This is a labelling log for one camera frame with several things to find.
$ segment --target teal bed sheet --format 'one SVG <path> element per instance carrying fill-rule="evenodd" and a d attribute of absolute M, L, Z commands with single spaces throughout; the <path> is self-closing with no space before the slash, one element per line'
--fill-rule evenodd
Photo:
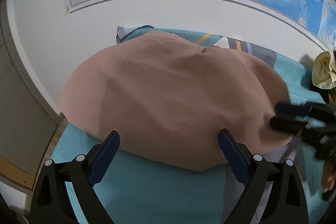
<path fill-rule="evenodd" d="M 275 54 L 273 68 L 287 83 L 292 103 L 323 102 L 318 93 L 308 90 L 309 69 L 280 54 Z M 51 158 L 56 163 L 71 161 L 98 143 L 68 124 Z M 314 159 L 313 148 L 303 145 L 303 150 L 310 224 L 315 224 L 328 207 L 321 199 L 323 162 Z M 116 224 L 219 224 L 226 168 L 222 164 L 202 172 L 185 170 L 119 150 L 94 190 Z M 67 189 L 79 223 L 87 224 L 71 183 Z"/>

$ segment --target blue bedding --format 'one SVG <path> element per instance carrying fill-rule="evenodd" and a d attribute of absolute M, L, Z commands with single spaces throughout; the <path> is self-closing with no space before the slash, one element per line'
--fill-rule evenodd
<path fill-rule="evenodd" d="M 141 35 L 143 31 L 134 31 L 132 36 Z M 179 32 L 184 32 L 190 41 L 192 33 L 195 41 L 204 35 Z M 218 41 L 218 37 L 213 37 L 213 41 Z M 318 93 L 308 90 L 311 82 L 309 69 L 265 48 L 248 44 L 245 47 L 244 43 L 240 43 L 239 49 L 244 48 L 251 54 L 253 49 L 255 54 L 269 53 L 264 58 L 268 58 L 273 69 L 287 83 L 292 103 L 307 100 L 323 102 Z M 86 154 L 98 143 L 99 140 L 68 124 L 51 158 L 56 163 L 70 161 L 78 154 Z M 328 207 L 321 199 L 323 162 L 314 159 L 314 149 L 311 147 L 303 145 L 303 153 L 310 224 L 315 224 Z M 225 198 L 223 193 L 227 167 L 222 164 L 197 172 L 119 150 L 102 182 L 95 185 L 94 190 L 116 224 L 219 224 Z M 71 183 L 67 183 L 67 188 L 79 223 L 86 224 Z"/>

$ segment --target brown cloth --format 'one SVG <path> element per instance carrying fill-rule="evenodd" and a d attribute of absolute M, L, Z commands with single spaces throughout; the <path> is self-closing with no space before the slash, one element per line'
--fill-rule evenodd
<path fill-rule="evenodd" d="M 223 128 L 252 153 L 290 142 L 268 126 L 279 101 L 289 102 L 287 86 L 262 60 L 150 31 L 82 63 L 58 106 L 100 140 L 117 130 L 122 150 L 205 170 L 227 162 L 218 145 Z"/>

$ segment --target white wall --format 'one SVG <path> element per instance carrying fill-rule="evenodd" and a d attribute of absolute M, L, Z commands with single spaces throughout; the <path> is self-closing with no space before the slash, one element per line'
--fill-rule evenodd
<path fill-rule="evenodd" d="M 71 72 L 94 53 L 114 45 L 118 26 L 150 24 L 225 35 L 297 61 L 304 55 L 314 59 L 322 51 L 318 40 L 287 17 L 249 0 L 234 0 L 244 5 L 232 1 L 110 0 L 68 15 L 63 0 L 7 0 L 7 8 L 25 66 L 59 112 L 55 102 Z"/>
<path fill-rule="evenodd" d="M 0 181 L 0 193 L 7 205 L 16 213 L 24 215 L 26 194 Z"/>

